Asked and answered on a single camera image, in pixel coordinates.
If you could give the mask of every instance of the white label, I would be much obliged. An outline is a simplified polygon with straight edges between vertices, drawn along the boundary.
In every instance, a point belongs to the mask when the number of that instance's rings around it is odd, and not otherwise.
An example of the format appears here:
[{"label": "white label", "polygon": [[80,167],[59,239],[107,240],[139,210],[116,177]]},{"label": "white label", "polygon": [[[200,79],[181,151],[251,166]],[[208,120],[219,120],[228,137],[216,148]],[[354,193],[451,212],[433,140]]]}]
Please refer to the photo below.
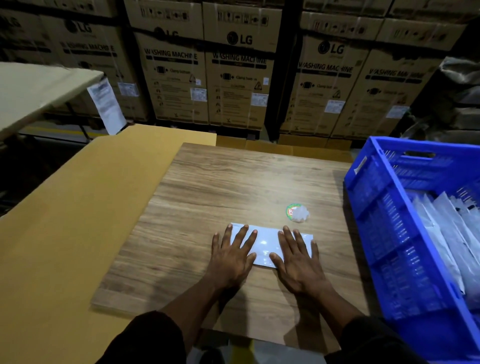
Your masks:
[{"label": "white label", "polygon": [[353,171],[355,172],[355,174],[357,174],[360,169],[363,167],[363,165],[365,164],[365,162],[367,161],[367,156],[364,156],[363,159],[361,160],[360,164],[358,167],[356,167]]},{"label": "white label", "polygon": [[87,88],[108,134],[115,135],[127,125],[108,78]]},{"label": "white label", "polygon": [[268,94],[256,94],[252,92],[252,106],[263,106],[266,107],[268,103]]},{"label": "white label", "polygon": [[122,96],[139,97],[137,84],[126,84],[125,82],[118,82],[120,93]]},{"label": "white label", "polygon": [[343,105],[345,105],[345,101],[328,100],[327,106],[325,106],[325,112],[330,112],[331,114],[339,114],[342,112]]},{"label": "white label", "polygon": [[388,112],[386,118],[389,119],[401,119],[403,115],[410,109],[410,106],[392,106],[390,111]]},{"label": "white label", "polygon": [[206,88],[190,88],[190,95],[192,96],[192,101],[207,102]]}]

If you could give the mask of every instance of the black sleeve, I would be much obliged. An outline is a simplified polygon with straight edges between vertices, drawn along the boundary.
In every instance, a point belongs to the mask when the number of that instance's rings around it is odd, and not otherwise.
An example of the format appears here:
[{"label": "black sleeve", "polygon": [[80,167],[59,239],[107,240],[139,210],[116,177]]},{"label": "black sleeve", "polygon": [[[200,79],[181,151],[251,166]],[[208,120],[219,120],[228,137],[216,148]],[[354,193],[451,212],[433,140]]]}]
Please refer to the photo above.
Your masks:
[{"label": "black sleeve", "polygon": [[391,328],[374,317],[357,317],[342,331],[341,351],[325,357],[328,364],[427,364]]},{"label": "black sleeve", "polygon": [[180,328],[166,314],[139,315],[108,346],[97,364],[181,363],[187,354]]}]

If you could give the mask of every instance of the blue plastic crate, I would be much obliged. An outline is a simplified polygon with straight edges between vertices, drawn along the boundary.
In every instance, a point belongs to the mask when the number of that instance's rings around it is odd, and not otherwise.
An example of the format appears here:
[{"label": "blue plastic crate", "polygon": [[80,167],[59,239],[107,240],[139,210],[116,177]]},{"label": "blue plastic crate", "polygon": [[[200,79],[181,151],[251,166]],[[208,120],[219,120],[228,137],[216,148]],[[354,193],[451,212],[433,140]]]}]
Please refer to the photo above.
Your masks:
[{"label": "blue plastic crate", "polygon": [[385,319],[427,360],[480,360],[480,312],[467,309],[411,203],[445,191],[478,206],[480,147],[371,137],[345,185]]}]

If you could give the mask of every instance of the green circular sticker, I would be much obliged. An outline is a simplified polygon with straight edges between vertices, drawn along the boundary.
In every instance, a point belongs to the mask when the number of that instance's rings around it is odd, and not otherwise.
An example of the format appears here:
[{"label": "green circular sticker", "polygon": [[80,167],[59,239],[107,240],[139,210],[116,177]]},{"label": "green circular sticker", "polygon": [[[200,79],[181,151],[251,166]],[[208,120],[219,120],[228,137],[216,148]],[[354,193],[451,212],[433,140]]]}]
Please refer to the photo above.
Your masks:
[{"label": "green circular sticker", "polygon": [[287,209],[285,210],[285,213],[287,214],[287,217],[292,220],[292,215],[293,215],[293,210],[296,208],[300,207],[301,204],[291,204],[287,206]]}]

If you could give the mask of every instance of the hand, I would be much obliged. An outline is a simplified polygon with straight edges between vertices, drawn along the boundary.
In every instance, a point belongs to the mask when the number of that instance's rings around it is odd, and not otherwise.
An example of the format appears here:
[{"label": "hand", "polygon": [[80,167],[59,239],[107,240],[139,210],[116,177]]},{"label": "hand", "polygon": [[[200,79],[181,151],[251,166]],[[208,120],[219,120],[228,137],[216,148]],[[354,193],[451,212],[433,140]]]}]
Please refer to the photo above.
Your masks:
[{"label": "hand", "polygon": [[212,257],[208,264],[205,277],[212,280],[216,288],[226,289],[239,286],[252,269],[256,253],[248,255],[257,238],[257,230],[254,230],[245,244],[240,248],[241,242],[248,231],[248,225],[243,226],[230,245],[232,224],[227,226],[223,235],[222,244],[218,245],[218,232],[212,239]]},{"label": "hand", "polygon": [[316,296],[324,290],[333,291],[332,285],[325,277],[317,244],[312,240],[312,257],[307,252],[307,247],[295,229],[295,238],[288,226],[278,232],[278,241],[282,249],[285,262],[275,253],[270,253],[270,259],[278,269],[278,278],[293,294],[307,294]]}]

